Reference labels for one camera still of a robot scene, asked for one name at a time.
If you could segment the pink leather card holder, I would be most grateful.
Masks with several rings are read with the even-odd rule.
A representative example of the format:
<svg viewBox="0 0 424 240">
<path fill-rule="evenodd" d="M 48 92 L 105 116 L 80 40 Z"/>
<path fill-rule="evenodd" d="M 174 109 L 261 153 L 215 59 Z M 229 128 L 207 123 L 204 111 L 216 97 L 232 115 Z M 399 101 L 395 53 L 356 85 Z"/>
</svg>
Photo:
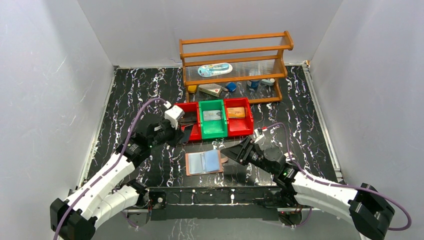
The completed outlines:
<svg viewBox="0 0 424 240">
<path fill-rule="evenodd" d="M 192 152 L 185 154 L 186 175 L 196 176 L 213 173 L 222 173 L 223 164 L 229 160 L 218 149 Z"/>
</svg>

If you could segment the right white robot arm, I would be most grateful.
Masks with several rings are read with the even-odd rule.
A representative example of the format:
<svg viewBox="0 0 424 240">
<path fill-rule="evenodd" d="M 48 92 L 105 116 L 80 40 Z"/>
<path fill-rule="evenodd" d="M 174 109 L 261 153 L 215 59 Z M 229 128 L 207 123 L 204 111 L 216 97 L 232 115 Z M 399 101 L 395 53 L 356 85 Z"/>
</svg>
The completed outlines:
<svg viewBox="0 0 424 240">
<path fill-rule="evenodd" d="M 370 240 L 383 240 L 395 214 L 393 207 L 369 184 L 350 187 L 307 173 L 294 161 L 289 150 L 278 147 L 261 149 L 251 137 L 221 153 L 241 165 L 254 165 L 271 174 L 280 187 L 282 202 L 317 208 L 354 225 Z"/>
</svg>

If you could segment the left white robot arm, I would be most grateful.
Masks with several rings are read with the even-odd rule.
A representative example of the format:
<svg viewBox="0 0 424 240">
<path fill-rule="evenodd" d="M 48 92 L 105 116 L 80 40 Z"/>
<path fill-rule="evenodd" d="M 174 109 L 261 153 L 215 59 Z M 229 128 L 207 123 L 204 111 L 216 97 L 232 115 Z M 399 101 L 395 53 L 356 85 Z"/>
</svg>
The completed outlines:
<svg viewBox="0 0 424 240">
<path fill-rule="evenodd" d="M 129 132 L 109 161 L 80 189 L 66 199 L 55 199 L 50 205 L 50 224 L 54 239 L 90 240 L 97 228 L 129 207 L 152 205 L 150 189 L 136 179 L 120 182 L 151 156 L 152 150 L 164 144 L 176 146 L 187 141 L 191 127 L 182 129 L 185 112 L 177 105 L 169 107 L 164 118 L 150 124 L 146 133 Z"/>
</svg>

